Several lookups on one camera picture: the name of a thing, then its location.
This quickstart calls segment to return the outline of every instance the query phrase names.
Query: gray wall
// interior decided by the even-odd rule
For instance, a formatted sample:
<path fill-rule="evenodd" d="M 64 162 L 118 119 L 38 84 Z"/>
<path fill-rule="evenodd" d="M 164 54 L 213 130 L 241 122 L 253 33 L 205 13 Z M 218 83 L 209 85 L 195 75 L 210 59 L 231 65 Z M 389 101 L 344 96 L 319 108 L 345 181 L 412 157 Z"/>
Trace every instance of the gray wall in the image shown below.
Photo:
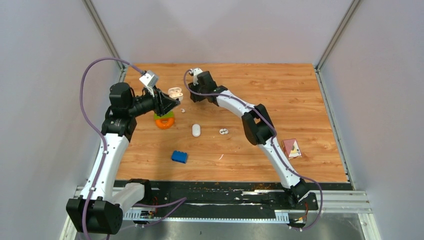
<path fill-rule="evenodd" d="M 2 1 L 0 29 L 0 239 L 57 240 L 100 142 L 80 113 L 81 76 L 109 53 L 80 0 Z M 117 74 L 113 62 L 89 73 L 98 126 Z"/>
<path fill-rule="evenodd" d="M 317 63 L 352 0 L 93 0 L 138 63 Z"/>
<path fill-rule="evenodd" d="M 424 1 L 364 0 L 323 68 L 350 172 L 384 240 L 422 239 Z"/>

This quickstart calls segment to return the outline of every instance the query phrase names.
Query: white wall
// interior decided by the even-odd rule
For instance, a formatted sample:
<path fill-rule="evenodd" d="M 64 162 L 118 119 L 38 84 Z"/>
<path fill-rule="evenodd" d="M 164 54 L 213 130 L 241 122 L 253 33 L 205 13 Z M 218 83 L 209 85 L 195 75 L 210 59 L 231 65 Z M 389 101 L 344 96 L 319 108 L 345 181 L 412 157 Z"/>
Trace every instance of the white wall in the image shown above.
<path fill-rule="evenodd" d="M 0 239 L 57 240 L 100 142 L 80 113 L 81 76 L 109 53 L 80 0 L 2 1 L 0 29 Z M 99 65 L 84 95 L 98 126 L 118 75 Z"/>
<path fill-rule="evenodd" d="M 352 0 L 93 0 L 136 63 L 317 63 Z"/>
<path fill-rule="evenodd" d="M 324 66 L 349 169 L 382 239 L 422 239 L 424 1 L 364 0 Z"/>

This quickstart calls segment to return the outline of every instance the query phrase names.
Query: blue block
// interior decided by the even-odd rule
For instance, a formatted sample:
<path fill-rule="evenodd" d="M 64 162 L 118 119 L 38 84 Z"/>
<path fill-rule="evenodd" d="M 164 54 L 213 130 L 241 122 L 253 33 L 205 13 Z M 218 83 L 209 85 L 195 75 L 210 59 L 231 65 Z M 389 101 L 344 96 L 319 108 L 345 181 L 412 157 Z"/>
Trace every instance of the blue block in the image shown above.
<path fill-rule="evenodd" d="M 189 157 L 189 155 L 186 152 L 173 151 L 171 159 L 174 162 L 179 162 L 179 163 L 185 164 L 185 163 L 187 163 L 188 157 Z"/>

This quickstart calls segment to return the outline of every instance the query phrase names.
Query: green object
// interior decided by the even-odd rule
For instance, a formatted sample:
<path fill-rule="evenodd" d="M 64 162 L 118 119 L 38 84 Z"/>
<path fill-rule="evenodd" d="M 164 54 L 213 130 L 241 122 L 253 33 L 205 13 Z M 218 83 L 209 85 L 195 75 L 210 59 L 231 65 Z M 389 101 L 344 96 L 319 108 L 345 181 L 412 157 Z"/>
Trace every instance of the green object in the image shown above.
<path fill-rule="evenodd" d="M 169 119 L 169 118 L 173 118 L 174 117 L 174 112 L 170 111 L 167 114 L 163 115 L 163 116 L 158 116 L 156 115 L 156 113 L 154 114 L 154 119 L 158 120 L 158 119 Z"/>

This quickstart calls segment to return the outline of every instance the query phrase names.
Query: wooden table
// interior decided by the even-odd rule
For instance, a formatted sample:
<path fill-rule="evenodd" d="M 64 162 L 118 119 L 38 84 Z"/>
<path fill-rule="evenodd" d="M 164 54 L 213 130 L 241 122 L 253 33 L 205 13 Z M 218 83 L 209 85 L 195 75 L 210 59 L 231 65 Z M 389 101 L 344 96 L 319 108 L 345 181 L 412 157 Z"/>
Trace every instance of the wooden table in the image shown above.
<path fill-rule="evenodd" d="M 279 182 L 264 153 L 245 137 L 241 120 L 228 110 L 204 100 L 193 103 L 184 87 L 189 68 L 210 71 L 219 85 L 251 104 L 265 105 L 279 142 L 297 139 L 301 158 L 290 160 L 301 175 L 320 182 L 346 182 L 332 128 L 311 64 L 137 64 L 159 76 L 157 87 L 167 92 L 181 87 L 184 99 L 176 107 L 175 124 L 159 129 L 153 112 L 137 118 L 117 179 L 168 181 Z M 125 81 L 142 92 L 140 75 L 129 69 Z M 192 136 L 192 125 L 201 136 Z M 227 128 L 229 134 L 219 130 Z M 174 150 L 188 153 L 186 164 L 171 160 Z"/>

